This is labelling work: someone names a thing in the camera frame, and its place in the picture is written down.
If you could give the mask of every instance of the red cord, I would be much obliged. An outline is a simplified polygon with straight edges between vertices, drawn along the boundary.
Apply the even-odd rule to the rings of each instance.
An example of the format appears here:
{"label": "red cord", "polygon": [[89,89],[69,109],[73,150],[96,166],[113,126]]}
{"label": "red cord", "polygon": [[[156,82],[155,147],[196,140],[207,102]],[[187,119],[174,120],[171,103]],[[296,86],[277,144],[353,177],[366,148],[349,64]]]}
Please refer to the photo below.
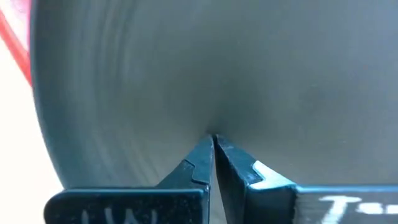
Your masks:
{"label": "red cord", "polygon": [[26,80],[32,85],[32,79],[30,77],[30,61],[29,52],[25,50],[19,39],[12,31],[11,26],[6,20],[6,17],[0,10],[0,37],[6,43],[11,55],[17,62],[19,69],[23,72]]}

